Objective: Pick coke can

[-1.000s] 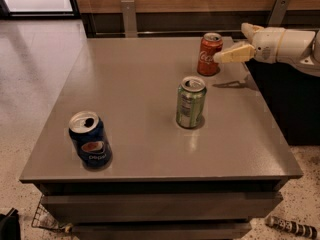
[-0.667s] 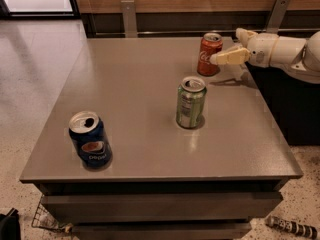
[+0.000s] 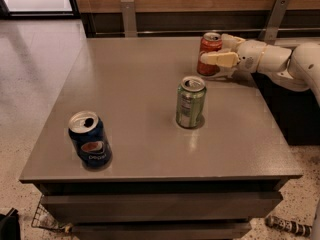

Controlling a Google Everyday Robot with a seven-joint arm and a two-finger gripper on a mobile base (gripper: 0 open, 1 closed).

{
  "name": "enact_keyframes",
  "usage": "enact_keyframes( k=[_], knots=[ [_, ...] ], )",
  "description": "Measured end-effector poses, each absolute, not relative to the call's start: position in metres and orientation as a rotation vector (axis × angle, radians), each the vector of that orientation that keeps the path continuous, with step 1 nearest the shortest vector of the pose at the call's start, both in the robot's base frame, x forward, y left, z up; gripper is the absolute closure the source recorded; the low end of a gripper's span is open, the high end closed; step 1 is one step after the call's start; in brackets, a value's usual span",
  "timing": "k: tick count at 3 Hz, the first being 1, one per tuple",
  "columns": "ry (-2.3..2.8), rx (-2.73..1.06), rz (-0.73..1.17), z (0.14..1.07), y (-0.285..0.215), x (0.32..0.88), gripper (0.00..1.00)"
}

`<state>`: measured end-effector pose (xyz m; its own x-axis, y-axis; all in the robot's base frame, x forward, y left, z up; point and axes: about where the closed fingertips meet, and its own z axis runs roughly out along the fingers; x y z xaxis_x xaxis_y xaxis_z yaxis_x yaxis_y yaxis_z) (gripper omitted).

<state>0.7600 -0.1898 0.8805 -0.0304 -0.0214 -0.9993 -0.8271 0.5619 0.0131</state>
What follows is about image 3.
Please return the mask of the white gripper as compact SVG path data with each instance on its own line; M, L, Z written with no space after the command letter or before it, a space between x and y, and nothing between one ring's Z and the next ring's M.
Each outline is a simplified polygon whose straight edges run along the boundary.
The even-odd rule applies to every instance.
M203 53L200 61L207 65L216 65L219 67L237 68L242 71L254 73L257 71L258 63L262 56L266 43L256 40L245 41L245 39L229 34L222 34L222 48L230 51L213 51Z

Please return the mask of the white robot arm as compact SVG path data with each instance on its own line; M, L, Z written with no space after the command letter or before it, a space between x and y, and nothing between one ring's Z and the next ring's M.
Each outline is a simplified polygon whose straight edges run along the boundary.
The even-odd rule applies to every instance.
M306 42L294 49L223 34L222 48L202 52L200 61L222 68L261 73L291 91L311 90L320 106L320 45Z

